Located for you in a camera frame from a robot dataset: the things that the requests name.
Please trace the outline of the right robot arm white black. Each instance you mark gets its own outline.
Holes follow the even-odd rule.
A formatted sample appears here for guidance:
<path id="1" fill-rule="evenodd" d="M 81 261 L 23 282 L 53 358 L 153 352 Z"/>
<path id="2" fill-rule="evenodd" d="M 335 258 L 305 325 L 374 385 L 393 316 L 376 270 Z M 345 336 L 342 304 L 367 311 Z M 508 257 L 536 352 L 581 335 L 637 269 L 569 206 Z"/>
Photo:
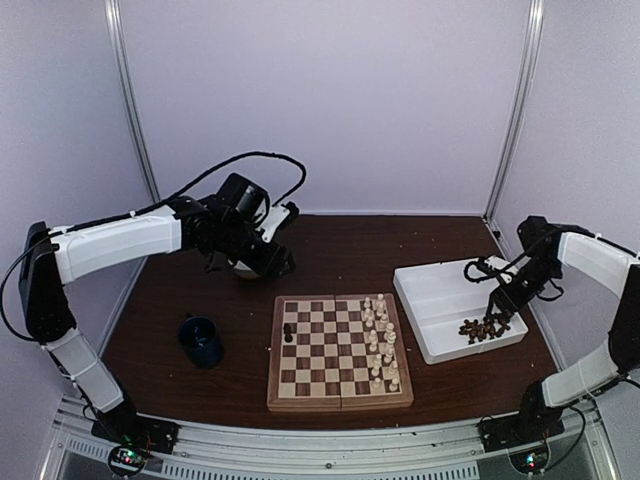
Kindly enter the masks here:
<path id="1" fill-rule="evenodd" d="M 518 227 L 522 253 L 509 263 L 482 258 L 479 269 L 496 288 L 486 317 L 506 322 L 545 288 L 569 289 L 542 311 L 566 346 L 567 365 L 531 384 L 512 430 L 530 442 L 584 396 L 597 396 L 639 367 L 639 256 L 578 225 L 530 216 Z M 577 346 L 569 345 L 577 341 Z"/>

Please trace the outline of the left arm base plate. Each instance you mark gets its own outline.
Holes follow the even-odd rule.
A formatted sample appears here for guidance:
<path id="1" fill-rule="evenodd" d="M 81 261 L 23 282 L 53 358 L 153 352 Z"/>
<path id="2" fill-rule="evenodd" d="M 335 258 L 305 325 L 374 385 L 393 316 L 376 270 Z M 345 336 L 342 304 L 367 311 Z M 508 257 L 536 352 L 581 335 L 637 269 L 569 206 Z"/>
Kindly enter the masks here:
<path id="1" fill-rule="evenodd" d="M 129 420 L 101 416 L 91 428 L 95 437 L 163 454 L 173 452 L 178 433 L 179 425 L 175 422 L 138 415 Z"/>

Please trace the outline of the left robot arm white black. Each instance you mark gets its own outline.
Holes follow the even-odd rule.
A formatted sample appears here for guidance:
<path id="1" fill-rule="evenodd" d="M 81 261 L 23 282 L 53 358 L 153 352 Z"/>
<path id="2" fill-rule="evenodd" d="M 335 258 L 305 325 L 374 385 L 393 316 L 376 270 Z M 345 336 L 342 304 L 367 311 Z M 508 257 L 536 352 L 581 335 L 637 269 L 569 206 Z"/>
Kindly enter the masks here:
<path id="1" fill-rule="evenodd" d="M 124 388 L 81 332 L 66 288 L 122 264 L 196 250 L 222 255 L 234 268 L 277 278 L 294 268 L 291 251 L 275 236 L 296 219 L 293 202 L 271 204 L 268 193 L 231 174 L 220 189 L 196 200 L 176 195 L 147 210 L 85 225 L 31 225 L 17 272 L 25 332 L 15 337 L 39 345 L 75 383 L 97 419 L 123 444 L 137 442 L 144 424 Z"/>

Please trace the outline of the dark brown chess piece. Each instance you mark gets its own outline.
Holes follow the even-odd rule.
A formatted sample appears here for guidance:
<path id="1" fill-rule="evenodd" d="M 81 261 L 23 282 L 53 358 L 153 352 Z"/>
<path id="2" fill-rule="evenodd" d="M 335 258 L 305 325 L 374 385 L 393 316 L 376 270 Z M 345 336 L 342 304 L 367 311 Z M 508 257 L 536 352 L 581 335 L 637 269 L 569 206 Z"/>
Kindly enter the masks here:
<path id="1" fill-rule="evenodd" d="M 293 330 L 290 324 L 288 323 L 284 324 L 283 333 L 284 333 L 284 341 L 286 343 L 291 343 L 293 341 Z"/>

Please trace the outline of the white plastic compartment tray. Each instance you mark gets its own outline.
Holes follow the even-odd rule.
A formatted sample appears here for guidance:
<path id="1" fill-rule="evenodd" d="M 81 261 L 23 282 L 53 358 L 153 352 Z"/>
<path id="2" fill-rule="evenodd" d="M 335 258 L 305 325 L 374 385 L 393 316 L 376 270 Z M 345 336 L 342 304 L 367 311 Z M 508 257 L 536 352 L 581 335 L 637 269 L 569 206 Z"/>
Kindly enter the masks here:
<path id="1" fill-rule="evenodd" d="M 397 268 L 393 285 L 416 337 L 424 361 L 442 363 L 520 342 L 528 327 L 520 314 L 501 338 L 469 344 L 458 334 L 465 319 L 481 321 L 496 279 L 473 283 L 468 277 L 483 273 L 467 268 L 470 258 Z"/>

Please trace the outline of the wooden chess board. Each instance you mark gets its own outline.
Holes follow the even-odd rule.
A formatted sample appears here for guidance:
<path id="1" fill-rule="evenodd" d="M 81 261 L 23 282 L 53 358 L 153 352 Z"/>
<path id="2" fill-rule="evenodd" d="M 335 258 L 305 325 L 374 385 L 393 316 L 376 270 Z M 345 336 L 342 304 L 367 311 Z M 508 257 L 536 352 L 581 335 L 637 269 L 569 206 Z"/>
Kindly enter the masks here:
<path id="1" fill-rule="evenodd" d="M 394 297 L 383 293 L 397 332 L 400 392 L 369 395 L 361 312 L 366 297 L 279 296 L 274 302 L 267 387 L 271 412 L 365 411 L 409 407 L 414 394 Z M 284 341 L 283 326 L 293 341 Z"/>

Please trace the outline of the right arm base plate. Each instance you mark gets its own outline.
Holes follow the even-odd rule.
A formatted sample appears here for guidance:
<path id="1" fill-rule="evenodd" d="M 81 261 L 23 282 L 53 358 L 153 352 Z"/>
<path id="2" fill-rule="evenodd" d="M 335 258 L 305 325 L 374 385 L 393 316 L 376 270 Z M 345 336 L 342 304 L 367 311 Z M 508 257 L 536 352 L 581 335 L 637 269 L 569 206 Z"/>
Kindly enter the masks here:
<path id="1" fill-rule="evenodd" d="M 516 415 L 481 420 L 478 431 L 486 452 L 511 449 L 521 445 L 543 441 L 546 436 L 555 436 L 565 431 L 561 420 L 548 426 L 522 427 Z"/>

